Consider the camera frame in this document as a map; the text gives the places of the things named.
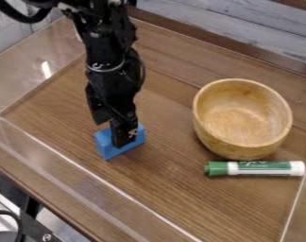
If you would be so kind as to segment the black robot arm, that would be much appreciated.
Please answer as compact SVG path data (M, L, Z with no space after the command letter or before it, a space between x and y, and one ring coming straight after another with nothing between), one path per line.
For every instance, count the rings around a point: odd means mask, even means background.
M72 19L85 53L88 109L97 125L109 124L117 148L136 139L133 98L145 79L145 67L132 48L136 26L124 0L23 0L40 9L59 8Z

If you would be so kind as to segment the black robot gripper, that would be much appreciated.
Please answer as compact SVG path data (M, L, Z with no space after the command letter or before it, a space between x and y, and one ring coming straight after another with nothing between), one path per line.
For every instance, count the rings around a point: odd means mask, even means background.
M121 148L135 141L137 135L133 97L145 79L143 61L124 60L108 69L97 62L87 64L85 77L85 99L93 122L101 125L112 119L112 145Z

